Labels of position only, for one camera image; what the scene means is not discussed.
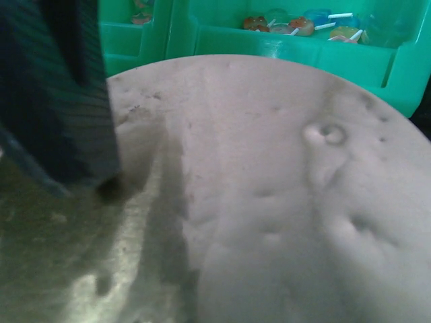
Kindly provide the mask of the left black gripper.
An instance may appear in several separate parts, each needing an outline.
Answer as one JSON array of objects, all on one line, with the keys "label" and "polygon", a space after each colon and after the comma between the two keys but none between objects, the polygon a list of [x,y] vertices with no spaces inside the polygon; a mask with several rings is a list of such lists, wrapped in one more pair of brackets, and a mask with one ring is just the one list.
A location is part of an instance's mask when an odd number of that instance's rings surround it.
[{"label": "left black gripper", "polygon": [[120,173],[97,1],[1,2],[1,148],[57,195]]}]

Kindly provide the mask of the green bin gummy candies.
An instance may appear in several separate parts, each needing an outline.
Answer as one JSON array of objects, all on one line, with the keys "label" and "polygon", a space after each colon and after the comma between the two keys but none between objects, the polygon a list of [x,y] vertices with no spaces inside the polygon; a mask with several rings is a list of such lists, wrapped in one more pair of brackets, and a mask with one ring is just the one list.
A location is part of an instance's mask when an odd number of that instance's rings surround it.
[{"label": "green bin gummy candies", "polygon": [[171,1],[99,1],[98,19],[108,76],[165,58]]}]

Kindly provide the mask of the gold jar lid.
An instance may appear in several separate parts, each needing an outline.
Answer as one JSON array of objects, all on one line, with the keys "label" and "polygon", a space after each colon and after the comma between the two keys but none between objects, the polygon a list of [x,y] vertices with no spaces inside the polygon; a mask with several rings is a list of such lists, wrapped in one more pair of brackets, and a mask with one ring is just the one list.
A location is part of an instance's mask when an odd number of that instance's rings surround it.
[{"label": "gold jar lid", "polygon": [[386,102],[243,55],[107,83],[117,183],[1,158],[2,322],[430,321],[430,141]]}]

